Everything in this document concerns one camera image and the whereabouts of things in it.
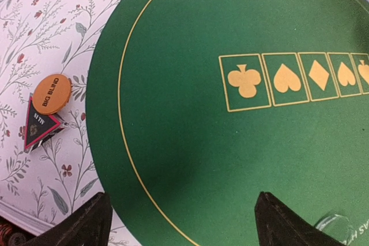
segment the green felt surface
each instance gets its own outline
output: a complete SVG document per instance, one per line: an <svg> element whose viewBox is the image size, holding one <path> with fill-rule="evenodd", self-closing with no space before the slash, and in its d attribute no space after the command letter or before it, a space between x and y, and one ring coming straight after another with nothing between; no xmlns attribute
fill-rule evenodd
<svg viewBox="0 0 369 246"><path fill-rule="evenodd" d="M143 246L256 246L260 191L311 224L345 215L352 245L368 244L367 56L348 54L369 51L368 10L365 0L121 1L93 56L86 118L103 187ZM256 55L226 56L238 54ZM314 60L325 90L308 76ZM341 63L354 85L338 81ZM276 89L282 64L298 91ZM237 65L260 73L255 97L230 85Z"/></svg>

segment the red and black triangle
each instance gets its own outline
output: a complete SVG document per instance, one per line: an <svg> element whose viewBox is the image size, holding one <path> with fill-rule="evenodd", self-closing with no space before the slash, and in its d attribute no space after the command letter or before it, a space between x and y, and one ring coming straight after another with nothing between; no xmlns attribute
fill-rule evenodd
<svg viewBox="0 0 369 246"><path fill-rule="evenodd" d="M65 128L63 120L57 115L42 115L35 110L32 95L28 101L25 126L24 150L35 149Z"/></svg>

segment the triangular object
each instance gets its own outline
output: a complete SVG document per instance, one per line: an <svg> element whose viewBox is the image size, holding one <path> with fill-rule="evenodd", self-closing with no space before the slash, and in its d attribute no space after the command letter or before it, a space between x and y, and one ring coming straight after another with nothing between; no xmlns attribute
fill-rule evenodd
<svg viewBox="0 0 369 246"><path fill-rule="evenodd" d="M260 246L342 246L269 192L260 193L255 217Z"/></svg>
<svg viewBox="0 0 369 246"><path fill-rule="evenodd" d="M64 128L64 122L58 115L38 113L33 106L32 95L30 95L25 125L24 150L34 150Z"/></svg>

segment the floral pattern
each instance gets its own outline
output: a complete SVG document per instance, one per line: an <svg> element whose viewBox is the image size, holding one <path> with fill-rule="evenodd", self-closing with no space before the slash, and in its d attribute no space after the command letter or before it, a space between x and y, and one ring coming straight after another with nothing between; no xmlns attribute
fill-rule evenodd
<svg viewBox="0 0 369 246"><path fill-rule="evenodd" d="M93 50L119 1L0 0L0 201L49 224L103 190L84 101ZM26 153L27 99L52 73L70 77L72 98L60 112L70 127ZM109 245L138 245L116 214Z"/></svg>

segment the red flower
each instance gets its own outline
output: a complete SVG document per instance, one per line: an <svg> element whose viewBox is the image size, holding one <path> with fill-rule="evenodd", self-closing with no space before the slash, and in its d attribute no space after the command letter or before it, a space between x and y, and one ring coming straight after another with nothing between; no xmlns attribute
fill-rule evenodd
<svg viewBox="0 0 369 246"><path fill-rule="evenodd" d="M24 133L25 133L25 126L21 126L19 128L18 137L22 137L22 139L24 140Z"/></svg>
<svg viewBox="0 0 369 246"><path fill-rule="evenodd" d="M63 172L63 176L66 177L68 175L68 177L70 177L72 175L71 173L71 165L68 165L68 167L65 166L65 164L62 165L62 169L64 170Z"/></svg>
<svg viewBox="0 0 369 246"><path fill-rule="evenodd" d="M36 6L36 4L37 4L37 2L38 2L38 1L39 1L39 0L33 0L31 5L32 5L32 6Z"/></svg>
<svg viewBox="0 0 369 246"><path fill-rule="evenodd" d="M39 18L41 15L42 15L42 11L39 10L38 12L36 12L35 18Z"/></svg>
<svg viewBox="0 0 369 246"><path fill-rule="evenodd" d="M24 58L24 54L22 53L21 55L18 56L17 63L23 62L23 58Z"/></svg>

